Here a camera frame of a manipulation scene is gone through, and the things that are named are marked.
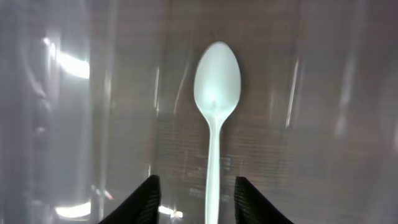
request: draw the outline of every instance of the spoon neck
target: spoon neck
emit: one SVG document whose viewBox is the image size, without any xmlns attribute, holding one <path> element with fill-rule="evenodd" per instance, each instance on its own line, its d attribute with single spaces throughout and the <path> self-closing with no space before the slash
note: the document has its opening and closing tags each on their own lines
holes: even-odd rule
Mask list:
<svg viewBox="0 0 398 224">
<path fill-rule="evenodd" d="M 209 119 L 208 124 L 209 124 L 210 134 L 215 136 L 220 135 L 223 123 L 224 121 L 220 121 L 218 119 Z"/>
</svg>

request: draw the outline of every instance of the wooden surface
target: wooden surface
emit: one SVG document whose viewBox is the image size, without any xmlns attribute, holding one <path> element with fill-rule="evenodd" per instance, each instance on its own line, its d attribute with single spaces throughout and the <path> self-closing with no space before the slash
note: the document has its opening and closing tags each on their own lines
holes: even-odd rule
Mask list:
<svg viewBox="0 0 398 224">
<path fill-rule="evenodd" d="M 183 212 L 160 222 L 204 223 L 208 128 L 193 78 L 221 40 L 243 92 L 221 135 L 219 223 L 234 223 L 237 175 L 294 223 L 398 222 L 397 9 L 393 0 L 93 1 L 95 151 L 113 74 L 106 188 L 116 199 L 105 214 L 157 174 L 162 205 Z"/>
</svg>

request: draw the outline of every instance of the spoon bowl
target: spoon bowl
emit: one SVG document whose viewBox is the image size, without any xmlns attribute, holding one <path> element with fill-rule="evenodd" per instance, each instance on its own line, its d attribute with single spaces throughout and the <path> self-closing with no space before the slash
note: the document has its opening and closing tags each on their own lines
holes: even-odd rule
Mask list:
<svg viewBox="0 0 398 224">
<path fill-rule="evenodd" d="M 220 131 L 238 105 L 241 74 L 232 50 L 215 42 L 203 54 L 195 75 L 194 97 L 210 130 L 205 223 L 218 223 L 220 207 Z"/>
</svg>

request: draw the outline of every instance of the plastic spoon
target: plastic spoon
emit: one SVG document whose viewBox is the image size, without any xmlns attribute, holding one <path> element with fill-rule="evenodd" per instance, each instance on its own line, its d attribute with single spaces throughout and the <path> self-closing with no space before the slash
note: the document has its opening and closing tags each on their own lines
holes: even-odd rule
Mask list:
<svg viewBox="0 0 398 224">
<path fill-rule="evenodd" d="M 195 76 L 195 102 L 210 129 L 205 223 L 218 222 L 220 206 L 220 131 L 241 94 L 241 74 L 232 50 L 215 42 L 203 54 Z"/>
</svg>

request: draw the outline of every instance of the spoon handle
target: spoon handle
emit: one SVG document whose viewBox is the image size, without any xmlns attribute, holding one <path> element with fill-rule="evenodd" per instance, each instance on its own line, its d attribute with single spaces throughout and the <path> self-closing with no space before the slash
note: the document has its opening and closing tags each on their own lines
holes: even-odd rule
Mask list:
<svg viewBox="0 0 398 224">
<path fill-rule="evenodd" d="M 220 206 L 220 130 L 221 126 L 210 124 L 209 156 L 206 180 L 206 224 L 218 223 Z"/>
</svg>

